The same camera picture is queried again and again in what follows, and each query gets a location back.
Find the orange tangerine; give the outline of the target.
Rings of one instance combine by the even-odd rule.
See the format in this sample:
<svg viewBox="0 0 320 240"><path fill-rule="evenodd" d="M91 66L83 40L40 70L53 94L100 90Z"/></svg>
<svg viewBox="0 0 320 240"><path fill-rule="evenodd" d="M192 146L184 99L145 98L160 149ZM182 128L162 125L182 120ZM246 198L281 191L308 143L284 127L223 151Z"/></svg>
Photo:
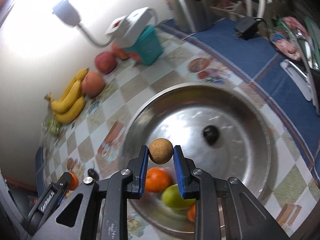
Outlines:
<svg viewBox="0 0 320 240"><path fill-rule="evenodd" d="M195 223L195 215L196 215L196 204L193 204L187 212L187 219Z"/></svg>
<svg viewBox="0 0 320 240"><path fill-rule="evenodd" d="M70 172L69 174L71 175L72 179L71 179L71 182L68 185L68 190L69 191L74 191L79 185L79 180L78 180L77 176L74 173Z"/></svg>
<svg viewBox="0 0 320 240"><path fill-rule="evenodd" d="M146 173L145 190L153 193L163 192L171 185L171 176L163 168L153 167Z"/></svg>

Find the larger tan longan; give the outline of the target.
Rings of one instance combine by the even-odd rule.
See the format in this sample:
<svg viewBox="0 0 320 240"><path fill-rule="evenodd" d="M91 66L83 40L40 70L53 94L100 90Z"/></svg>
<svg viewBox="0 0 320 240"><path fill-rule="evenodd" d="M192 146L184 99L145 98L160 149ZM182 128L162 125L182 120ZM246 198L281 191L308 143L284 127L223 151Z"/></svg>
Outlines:
<svg viewBox="0 0 320 240"><path fill-rule="evenodd" d="M172 158L173 151L172 143L165 138L157 138L149 145L149 157L158 165L167 163Z"/></svg>

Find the black plum with stem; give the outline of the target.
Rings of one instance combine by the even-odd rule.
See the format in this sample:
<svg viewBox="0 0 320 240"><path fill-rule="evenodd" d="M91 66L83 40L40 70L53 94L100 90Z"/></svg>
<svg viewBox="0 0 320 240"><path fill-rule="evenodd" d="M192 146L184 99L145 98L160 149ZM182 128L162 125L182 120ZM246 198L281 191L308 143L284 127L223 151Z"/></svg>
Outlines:
<svg viewBox="0 0 320 240"><path fill-rule="evenodd" d="M92 177L94 180L99 180L99 174L94 168L89 168L87 170L87 174L89 177Z"/></svg>

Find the clear bag of green fruit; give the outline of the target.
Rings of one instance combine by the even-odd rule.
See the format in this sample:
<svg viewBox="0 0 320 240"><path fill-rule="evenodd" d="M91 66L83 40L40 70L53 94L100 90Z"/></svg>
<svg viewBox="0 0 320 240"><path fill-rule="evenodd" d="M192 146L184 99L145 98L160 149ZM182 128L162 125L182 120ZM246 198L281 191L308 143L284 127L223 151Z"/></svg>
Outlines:
<svg viewBox="0 0 320 240"><path fill-rule="evenodd" d="M41 145L50 148L57 141L61 132L61 126L61 123L49 113L41 124Z"/></svg>

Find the large steel bowl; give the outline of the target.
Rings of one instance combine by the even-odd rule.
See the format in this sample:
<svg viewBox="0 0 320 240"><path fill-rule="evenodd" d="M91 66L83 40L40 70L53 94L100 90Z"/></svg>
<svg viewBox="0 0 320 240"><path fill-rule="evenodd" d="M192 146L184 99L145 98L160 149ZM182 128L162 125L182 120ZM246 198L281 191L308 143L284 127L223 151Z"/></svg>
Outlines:
<svg viewBox="0 0 320 240"><path fill-rule="evenodd" d="M219 130L209 145L206 126ZM157 138L180 145L191 159L197 182L197 223L186 210L166 207L158 193L145 192L132 206L151 225L186 239L276 239L286 233L259 202L271 165L264 119L237 92L214 85L184 83L158 93L130 121L121 149L127 164ZM176 181L174 161L164 169Z"/></svg>

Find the yellow banana bunch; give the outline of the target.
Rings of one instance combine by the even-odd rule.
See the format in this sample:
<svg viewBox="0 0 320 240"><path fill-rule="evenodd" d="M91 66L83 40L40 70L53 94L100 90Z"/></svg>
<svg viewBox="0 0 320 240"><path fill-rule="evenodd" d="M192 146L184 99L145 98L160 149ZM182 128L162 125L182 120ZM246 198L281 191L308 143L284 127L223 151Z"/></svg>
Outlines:
<svg viewBox="0 0 320 240"><path fill-rule="evenodd" d="M63 95L55 100L51 93L44 98L49 102L54 118L62 123L71 123L84 109L85 96L81 83L88 74L88 69L80 70L70 81Z"/></svg>

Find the peach coloured apple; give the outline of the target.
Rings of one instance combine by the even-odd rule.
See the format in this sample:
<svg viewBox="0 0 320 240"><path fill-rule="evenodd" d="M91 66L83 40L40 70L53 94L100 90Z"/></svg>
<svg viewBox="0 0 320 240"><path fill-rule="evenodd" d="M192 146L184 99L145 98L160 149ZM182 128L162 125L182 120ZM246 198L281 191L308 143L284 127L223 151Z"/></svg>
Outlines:
<svg viewBox="0 0 320 240"><path fill-rule="evenodd" d="M82 91L94 98L105 87L105 81L103 77L97 72L88 72L83 81L81 82Z"/></svg>

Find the checkered fruit print tablecloth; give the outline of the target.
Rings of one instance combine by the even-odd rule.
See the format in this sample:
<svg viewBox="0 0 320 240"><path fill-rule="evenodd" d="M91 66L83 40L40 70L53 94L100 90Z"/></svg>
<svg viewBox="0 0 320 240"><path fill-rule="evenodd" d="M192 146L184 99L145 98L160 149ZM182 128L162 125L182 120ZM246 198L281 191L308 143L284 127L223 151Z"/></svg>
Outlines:
<svg viewBox="0 0 320 240"><path fill-rule="evenodd" d="M319 201L319 184L283 122L266 100L217 56L160 28L157 35L164 53L153 65L146 67L132 60L119 63L106 77L102 93L88 100L75 121L62 129L53 148L37 152L38 192L42 193L67 170L79 178L92 167L101 178L116 172L114 157L98 155L99 146L115 122L127 125L143 103L170 86L187 81L212 82L241 93L266 118L279 160L276 183L267 187L263 201L274 217L283 211L290 213L293 222L286 222L284 228L287 233L294 233Z"/></svg>

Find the red apple middle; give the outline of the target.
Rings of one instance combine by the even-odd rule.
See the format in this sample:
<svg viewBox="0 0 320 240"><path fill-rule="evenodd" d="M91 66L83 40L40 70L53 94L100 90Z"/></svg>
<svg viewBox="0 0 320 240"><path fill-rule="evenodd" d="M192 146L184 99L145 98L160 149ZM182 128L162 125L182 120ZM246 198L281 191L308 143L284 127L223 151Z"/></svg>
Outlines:
<svg viewBox="0 0 320 240"><path fill-rule="evenodd" d="M109 51L98 54L94 59L94 63L96 68L104 74L110 74L117 66L114 54Z"/></svg>

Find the red apple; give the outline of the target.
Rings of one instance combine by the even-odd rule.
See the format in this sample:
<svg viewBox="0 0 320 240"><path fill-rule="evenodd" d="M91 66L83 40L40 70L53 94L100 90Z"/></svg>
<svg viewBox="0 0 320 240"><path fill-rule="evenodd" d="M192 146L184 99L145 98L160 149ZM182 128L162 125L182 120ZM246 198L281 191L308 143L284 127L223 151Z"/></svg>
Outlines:
<svg viewBox="0 0 320 240"><path fill-rule="evenodd" d="M96 68L104 74L110 74L117 66L114 54L109 51L98 54L94 59L94 63Z"/></svg>
<svg viewBox="0 0 320 240"><path fill-rule="evenodd" d="M119 48L114 42L111 43L111 49L114 55L119 58L121 61L128 60L130 56L123 48Z"/></svg>

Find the red apple far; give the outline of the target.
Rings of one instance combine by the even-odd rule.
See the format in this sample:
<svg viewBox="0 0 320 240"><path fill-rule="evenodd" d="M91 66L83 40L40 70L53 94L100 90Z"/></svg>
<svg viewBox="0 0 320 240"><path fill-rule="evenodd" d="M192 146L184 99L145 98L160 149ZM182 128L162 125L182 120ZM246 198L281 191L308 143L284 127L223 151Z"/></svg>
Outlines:
<svg viewBox="0 0 320 240"><path fill-rule="evenodd" d="M114 42L111 43L111 49L114 55L119 58L121 61L128 60L130 56L123 48L119 48Z"/></svg>

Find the teal plastic box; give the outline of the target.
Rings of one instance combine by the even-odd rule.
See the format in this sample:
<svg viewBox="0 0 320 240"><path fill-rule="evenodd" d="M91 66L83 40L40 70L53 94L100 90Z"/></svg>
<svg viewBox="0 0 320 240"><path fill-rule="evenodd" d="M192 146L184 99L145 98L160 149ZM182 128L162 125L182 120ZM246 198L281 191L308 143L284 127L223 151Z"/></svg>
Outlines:
<svg viewBox="0 0 320 240"><path fill-rule="evenodd" d="M155 27L147 25L140 34L135 44L124 48L125 53L136 62L149 66L153 64L163 53L163 48L159 42Z"/></svg>

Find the blue plaid cloth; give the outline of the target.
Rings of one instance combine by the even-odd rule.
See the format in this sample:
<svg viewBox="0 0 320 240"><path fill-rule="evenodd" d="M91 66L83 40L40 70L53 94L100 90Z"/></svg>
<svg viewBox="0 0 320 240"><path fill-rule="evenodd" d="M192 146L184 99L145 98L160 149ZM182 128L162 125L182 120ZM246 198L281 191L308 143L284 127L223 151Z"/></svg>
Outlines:
<svg viewBox="0 0 320 240"><path fill-rule="evenodd" d="M306 101L289 75L281 68L284 58L267 39L255 35L246 41L236 38L235 23L218 20L207 31L184 33L173 20L158 27L217 56L254 89L283 122L296 143L316 184L319 184L319 115Z"/></svg>

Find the white phone stand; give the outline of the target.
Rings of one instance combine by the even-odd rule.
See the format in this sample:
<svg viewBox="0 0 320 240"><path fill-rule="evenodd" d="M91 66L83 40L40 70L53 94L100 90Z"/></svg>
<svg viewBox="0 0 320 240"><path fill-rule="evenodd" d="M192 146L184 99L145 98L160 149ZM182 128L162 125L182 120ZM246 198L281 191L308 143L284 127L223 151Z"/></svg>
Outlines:
<svg viewBox="0 0 320 240"><path fill-rule="evenodd" d="M280 66L296 84L304 98L307 101L312 101L312 92L307 75L297 65L288 59L282 61Z"/></svg>

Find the black power adapter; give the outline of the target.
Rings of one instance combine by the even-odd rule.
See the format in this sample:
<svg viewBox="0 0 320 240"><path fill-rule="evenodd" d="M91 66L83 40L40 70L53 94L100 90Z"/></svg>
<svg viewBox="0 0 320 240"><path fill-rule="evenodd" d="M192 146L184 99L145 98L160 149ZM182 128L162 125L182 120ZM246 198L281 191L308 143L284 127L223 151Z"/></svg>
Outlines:
<svg viewBox="0 0 320 240"><path fill-rule="evenodd" d="M251 39L258 31L258 22L252 17L244 17L234 26L236 38Z"/></svg>

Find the black smartphone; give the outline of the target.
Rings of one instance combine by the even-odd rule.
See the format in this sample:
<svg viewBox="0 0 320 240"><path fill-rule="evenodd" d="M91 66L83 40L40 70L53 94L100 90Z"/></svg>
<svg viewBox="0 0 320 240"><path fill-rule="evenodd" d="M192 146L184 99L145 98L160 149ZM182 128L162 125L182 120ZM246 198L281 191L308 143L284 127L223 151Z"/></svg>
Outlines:
<svg viewBox="0 0 320 240"><path fill-rule="evenodd" d="M300 29L296 31L295 37L306 68L308 82L311 88L312 102L317 115L319 115L319 63L313 47L312 38L303 35Z"/></svg>

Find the steel thermos jug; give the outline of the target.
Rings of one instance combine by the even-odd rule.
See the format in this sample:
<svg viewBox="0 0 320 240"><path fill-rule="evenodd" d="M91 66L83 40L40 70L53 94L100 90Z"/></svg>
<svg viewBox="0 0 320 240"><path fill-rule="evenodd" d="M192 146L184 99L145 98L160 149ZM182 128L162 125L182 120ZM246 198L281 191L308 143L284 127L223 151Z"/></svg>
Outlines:
<svg viewBox="0 0 320 240"><path fill-rule="evenodd" d="M210 0L165 0L176 27L185 33L205 31L212 26Z"/></svg>

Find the white gooseneck lamp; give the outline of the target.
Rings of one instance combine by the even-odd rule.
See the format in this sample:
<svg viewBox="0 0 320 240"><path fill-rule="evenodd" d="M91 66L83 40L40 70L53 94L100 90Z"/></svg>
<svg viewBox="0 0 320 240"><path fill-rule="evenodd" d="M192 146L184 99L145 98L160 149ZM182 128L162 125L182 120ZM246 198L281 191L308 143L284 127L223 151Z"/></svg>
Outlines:
<svg viewBox="0 0 320 240"><path fill-rule="evenodd" d="M113 41L112 37L110 37L105 43L101 43L96 40L81 23L81 17L78 11L71 5L69 0L61 1L58 5L56 5L53 9L53 14L56 15L64 24L73 28L77 27L82 35L84 35L84 37L87 38L91 44L98 48L105 48Z"/></svg>

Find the pink snack bag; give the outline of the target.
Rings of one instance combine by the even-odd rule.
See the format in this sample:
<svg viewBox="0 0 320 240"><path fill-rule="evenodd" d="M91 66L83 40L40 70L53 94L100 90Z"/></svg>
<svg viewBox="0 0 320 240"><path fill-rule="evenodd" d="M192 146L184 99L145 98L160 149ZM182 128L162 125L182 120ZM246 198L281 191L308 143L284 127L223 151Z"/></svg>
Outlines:
<svg viewBox="0 0 320 240"><path fill-rule="evenodd" d="M302 55L296 44L296 34L306 39L310 37L307 29L295 17L285 16L276 21L271 42L287 58L300 61Z"/></svg>

